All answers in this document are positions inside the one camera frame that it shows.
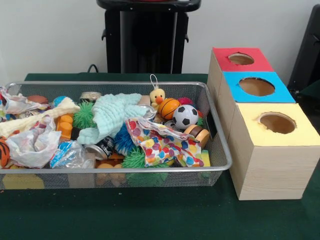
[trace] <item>red paper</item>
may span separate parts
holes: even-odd
[[[234,47],[213,48],[215,57],[223,72],[274,72],[267,58],[259,48]],[[253,58],[254,63],[249,65],[235,64],[230,61],[229,56],[233,54],[245,54]]]

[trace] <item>table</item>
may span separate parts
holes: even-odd
[[[206,82],[206,74],[157,74]],[[26,81],[144,81],[147,74],[29,74]],[[320,165],[301,200],[238,201],[224,172],[213,187],[5,190],[0,239],[319,239]]]

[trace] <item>stacked boxes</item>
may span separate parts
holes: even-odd
[[[258,48],[214,48],[207,82],[240,200],[300,199],[320,136]]]

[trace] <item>round hole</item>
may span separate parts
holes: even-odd
[[[289,134],[296,128],[294,120],[279,112],[265,113],[259,121],[274,133]]]
[[[232,63],[237,65],[251,65],[255,62],[251,56],[240,52],[231,54],[228,58]]]
[[[275,92],[275,87],[259,77],[246,77],[239,82],[239,85],[247,94],[262,97]]]

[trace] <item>toy soccer ball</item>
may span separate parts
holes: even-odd
[[[198,111],[193,106],[181,105],[174,111],[172,120],[175,126],[185,130],[187,127],[197,124],[198,119]]]

